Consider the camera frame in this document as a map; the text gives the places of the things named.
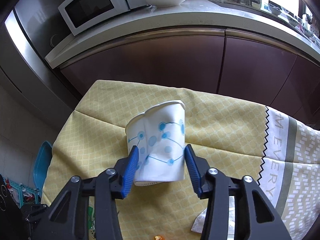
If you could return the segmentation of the crumpled white tissue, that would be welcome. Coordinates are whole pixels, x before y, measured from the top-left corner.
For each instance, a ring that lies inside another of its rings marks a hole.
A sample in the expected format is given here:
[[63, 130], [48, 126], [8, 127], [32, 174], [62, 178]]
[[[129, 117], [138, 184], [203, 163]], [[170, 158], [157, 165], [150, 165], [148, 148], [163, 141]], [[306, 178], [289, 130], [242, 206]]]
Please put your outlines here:
[[204, 227], [204, 221], [206, 218], [207, 209], [204, 209], [194, 220], [194, 223], [191, 227], [191, 231], [195, 233], [202, 233]]

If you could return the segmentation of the green clear plastic wrapper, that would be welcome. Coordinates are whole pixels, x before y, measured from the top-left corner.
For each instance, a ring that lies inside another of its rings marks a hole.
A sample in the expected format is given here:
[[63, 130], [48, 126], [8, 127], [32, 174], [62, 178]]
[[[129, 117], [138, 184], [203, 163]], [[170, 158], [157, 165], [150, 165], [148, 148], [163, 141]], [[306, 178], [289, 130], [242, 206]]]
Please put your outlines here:
[[88, 239], [96, 240], [94, 208], [88, 207]]

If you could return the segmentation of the yellow patterned tablecloth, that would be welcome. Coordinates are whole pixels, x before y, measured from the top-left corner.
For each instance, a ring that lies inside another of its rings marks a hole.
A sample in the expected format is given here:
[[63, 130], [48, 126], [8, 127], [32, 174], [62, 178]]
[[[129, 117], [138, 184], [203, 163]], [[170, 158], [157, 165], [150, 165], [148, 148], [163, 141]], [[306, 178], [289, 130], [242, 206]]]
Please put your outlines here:
[[185, 104], [186, 142], [225, 175], [251, 176], [292, 239], [319, 217], [319, 131], [259, 103], [185, 88], [98, 80], [61, 129], [42, 201], [51, 204], [74, 175], [95, 177], [127, 155], [125, 126], [169, 100]]

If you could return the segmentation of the grey refrigerator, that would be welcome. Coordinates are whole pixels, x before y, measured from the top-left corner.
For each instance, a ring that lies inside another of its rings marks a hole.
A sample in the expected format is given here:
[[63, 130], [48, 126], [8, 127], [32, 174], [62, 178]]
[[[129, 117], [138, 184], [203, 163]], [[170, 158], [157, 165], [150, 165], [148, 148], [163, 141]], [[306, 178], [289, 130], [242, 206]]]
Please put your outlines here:
[[61, 129], [80, 93], [45, 57], [71, 34], [59, 13], [64, 0], [1, 0], [1, 77], [18, 101]]

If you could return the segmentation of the blue dotted paper cup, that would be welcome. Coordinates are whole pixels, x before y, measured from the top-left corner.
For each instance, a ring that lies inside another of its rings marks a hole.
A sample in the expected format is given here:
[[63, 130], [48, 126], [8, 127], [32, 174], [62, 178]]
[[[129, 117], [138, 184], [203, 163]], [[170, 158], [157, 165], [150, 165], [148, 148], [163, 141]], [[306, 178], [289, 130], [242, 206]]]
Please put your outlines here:
[[166, 101], [132, 118], [125, 127], [127, 149], [139, 150], [133, 183], [149, 186], [184, 180], [185, 105]]

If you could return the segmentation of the white microwave oven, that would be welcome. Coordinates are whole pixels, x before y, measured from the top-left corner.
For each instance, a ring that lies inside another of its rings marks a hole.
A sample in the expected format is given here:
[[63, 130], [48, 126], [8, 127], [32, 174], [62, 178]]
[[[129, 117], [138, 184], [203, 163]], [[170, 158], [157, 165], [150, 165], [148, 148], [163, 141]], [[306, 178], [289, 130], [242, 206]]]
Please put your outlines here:
[[144, 6], [145, 0], [65, 0], [58, 10], [76, 36], [105, 20]]

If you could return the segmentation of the blue trash bin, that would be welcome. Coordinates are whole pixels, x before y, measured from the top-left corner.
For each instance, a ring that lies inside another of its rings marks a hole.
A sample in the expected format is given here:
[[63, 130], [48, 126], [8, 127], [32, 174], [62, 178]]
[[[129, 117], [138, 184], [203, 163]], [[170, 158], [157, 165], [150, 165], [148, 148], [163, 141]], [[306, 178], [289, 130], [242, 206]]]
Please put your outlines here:
[[50, 142], [44, 141], [40, 146], [33, 168], [33, 181], [40, 196], [42, 196], [42, 190], [51, 160], [52, 145]]

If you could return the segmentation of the kitchen counter with cabinets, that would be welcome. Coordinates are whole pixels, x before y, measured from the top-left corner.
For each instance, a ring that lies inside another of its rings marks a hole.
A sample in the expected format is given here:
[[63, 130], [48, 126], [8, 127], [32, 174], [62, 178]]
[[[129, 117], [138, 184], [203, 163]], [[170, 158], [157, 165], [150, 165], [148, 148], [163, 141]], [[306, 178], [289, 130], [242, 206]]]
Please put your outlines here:
[[188, 0], [68, 35], [45, 57], [80, 94], [97, 80], [231, 96], [319, 128], [319, 47], [273, 16]]

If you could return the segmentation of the small orange peel piece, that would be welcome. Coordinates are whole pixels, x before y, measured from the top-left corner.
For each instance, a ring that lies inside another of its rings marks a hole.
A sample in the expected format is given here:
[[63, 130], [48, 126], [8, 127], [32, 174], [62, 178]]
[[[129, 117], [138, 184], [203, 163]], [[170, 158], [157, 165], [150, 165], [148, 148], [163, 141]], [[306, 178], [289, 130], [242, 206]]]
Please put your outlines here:
[[153, 238], [154, 240], [165, 240], [165, 238], [161, 235], [158, 235], [158, 236], [154, 236]]

